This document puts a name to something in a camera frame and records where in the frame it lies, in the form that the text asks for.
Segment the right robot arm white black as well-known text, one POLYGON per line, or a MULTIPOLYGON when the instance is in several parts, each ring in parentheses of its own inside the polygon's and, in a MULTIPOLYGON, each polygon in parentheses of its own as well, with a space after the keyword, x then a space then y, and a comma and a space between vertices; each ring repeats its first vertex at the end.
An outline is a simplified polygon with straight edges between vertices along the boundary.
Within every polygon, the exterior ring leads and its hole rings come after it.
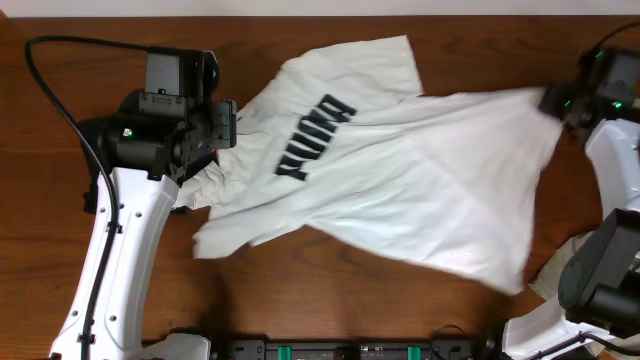
POLYGON ((639 355, 621 344, 639 332, 639 55, 597 44, 580 67, 539 108, 580 133, 604 218, 562 268, 556 295, 498 327, 485 359, 554 359, 590 343, 639 355))

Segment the white Puma t-shirt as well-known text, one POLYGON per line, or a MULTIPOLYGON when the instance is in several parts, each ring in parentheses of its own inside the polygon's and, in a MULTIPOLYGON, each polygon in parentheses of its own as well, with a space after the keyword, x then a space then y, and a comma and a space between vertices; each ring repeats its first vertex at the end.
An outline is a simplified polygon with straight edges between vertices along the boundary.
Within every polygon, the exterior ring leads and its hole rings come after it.
POLYGON ((221 258, 309 226, 514 295, 561 134, 541 95, 425 96, 404 36, 290 59, 239 112, 235 147, 179 192, 179 205, 210 211, 194 253, 221 258))

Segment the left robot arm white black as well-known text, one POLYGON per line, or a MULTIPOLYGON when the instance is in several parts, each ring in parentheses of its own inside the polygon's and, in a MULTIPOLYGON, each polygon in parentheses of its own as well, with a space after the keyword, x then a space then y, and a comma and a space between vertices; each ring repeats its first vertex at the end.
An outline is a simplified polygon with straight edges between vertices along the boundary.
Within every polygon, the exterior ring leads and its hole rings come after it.
POLYGON ((109 117, 80 123, 96 157, 95 222, 70 312, 52 359, 208 359, 189 330, 149 346, 141 329, 150 275, 180 187, 216 150, 235 145, 236 104, 215 102, 211 51, 151 47, 146 83, 109 117))

